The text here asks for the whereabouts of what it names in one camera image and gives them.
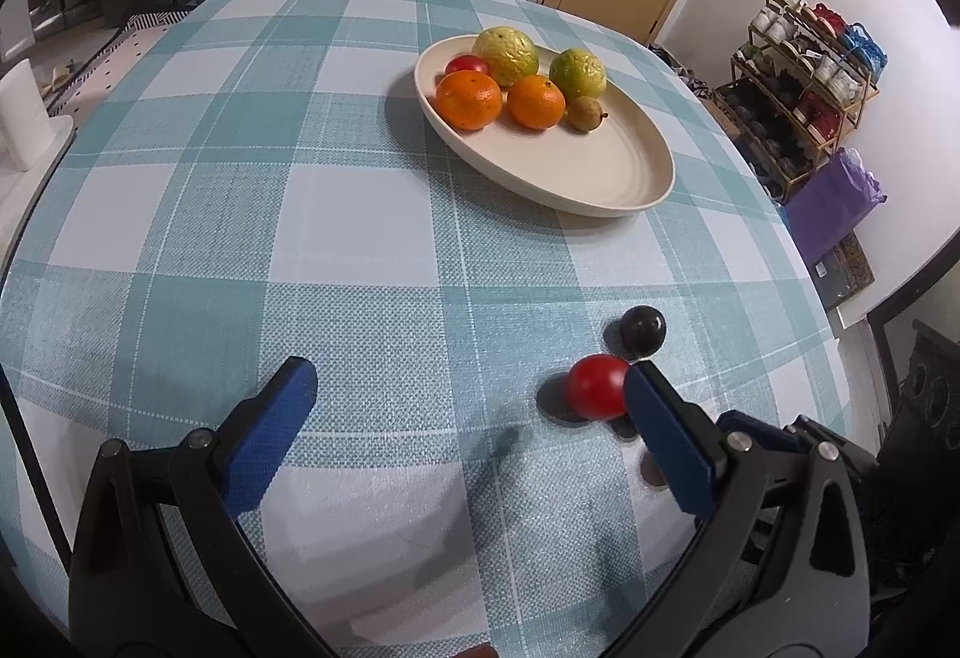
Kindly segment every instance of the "oval plate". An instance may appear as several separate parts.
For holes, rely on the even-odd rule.
[[[416,98],[433,128],[464,161],[534,202],[582,216],[616,217],[656,205],[673,189],[673,156],[656,124],[613,84],[600,95],[610,116],[587,135],[565,119],[543,132],[507,113],[476,132],[454,129],[431,104],[448,62],[473,48],[476,35],[440,40],[416,60]],[[541,74],[557,52],[537,46]]]

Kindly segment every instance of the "table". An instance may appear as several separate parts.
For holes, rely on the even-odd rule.
[[[416,55],[503,23],[600,55],[674,152],[667,201],[578,219],[445,148]],[[0,363],[72,538],[102,440],[176,444],[310,358],[318,406],[240,522],[320,633],[356,656],[486,639],[584,656],[691,531],[640,479],[641,441],[536,404],[637,303],[666,315],[655,361],[710,415],[845,431],[836,344],[778,214],[649,50],[515,0],[208,0],[56,170],[0,295]],[[62,621],[64,572],[13,455],[4,426],[0,530]]]

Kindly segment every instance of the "red shoe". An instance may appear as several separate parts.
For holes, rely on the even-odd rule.
[[[847,31],[847,22],[843,20],[843,16],[835,10],[830,10],[822,2],[818,2],[817,7],[813,8],[813,15],[817,17],[824,31],[832,37],[840,37]]]
[[[798,122],[806,124],[816,119],[820,111],[826,107],[820,95],[810,91],[800,98],[800,103],[793,109],[793,115],[797,117]]]
[[[829,143],[840,134],[841,124],[843,124],[843,116],[833,108],[824,105],[823,110],[808,124],[807,129],[821,143]]]

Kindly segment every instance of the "orange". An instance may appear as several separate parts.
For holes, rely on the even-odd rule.
[[[553,127],[563,117],[566,100],[547,76],[526,76],[510,87],[507,110],[517,124],[530,129]]]
[[[482,129],[500,115],[503,95],[491,76],[458,70],[440,81],[433,106],[450,127]]]

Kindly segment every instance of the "red ball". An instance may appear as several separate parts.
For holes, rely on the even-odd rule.
[[[627,413],[623,380],[630,363],[612,354],[592,354],[570,369],[566,404],[586,420],[612,420]]]
[[[471,53],[465,53],[462,56],[458,56],[448,62],[446,65],[446,70],[443,71],[445,76],[449,76],[451,73],[456,73],[458,70],[473,70],[477,73],[490,74],[490,65],[488,65],[483,59],[478,56],[474,56]]]

